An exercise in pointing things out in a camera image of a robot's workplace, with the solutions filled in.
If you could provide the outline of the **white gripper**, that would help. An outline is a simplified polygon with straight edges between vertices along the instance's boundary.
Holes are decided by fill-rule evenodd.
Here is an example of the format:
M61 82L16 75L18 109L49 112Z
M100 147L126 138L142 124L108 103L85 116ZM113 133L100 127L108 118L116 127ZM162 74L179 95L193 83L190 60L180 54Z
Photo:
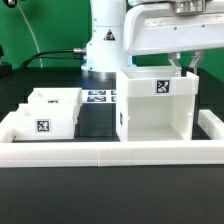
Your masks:
M201 50L224 47L224 0L128 0L124 49L131 55L169 53L180 76L176 52L194 51L189 68L196 73Z

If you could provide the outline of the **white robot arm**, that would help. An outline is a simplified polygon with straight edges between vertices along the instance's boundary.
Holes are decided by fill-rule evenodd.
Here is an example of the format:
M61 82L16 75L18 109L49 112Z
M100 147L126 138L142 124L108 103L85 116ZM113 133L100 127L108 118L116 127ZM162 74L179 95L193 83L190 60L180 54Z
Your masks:
M82 70L109 78L137 55L167 54L177 71L180 52L196 67L206 49L224 47L224 0L90 0L92 37Z

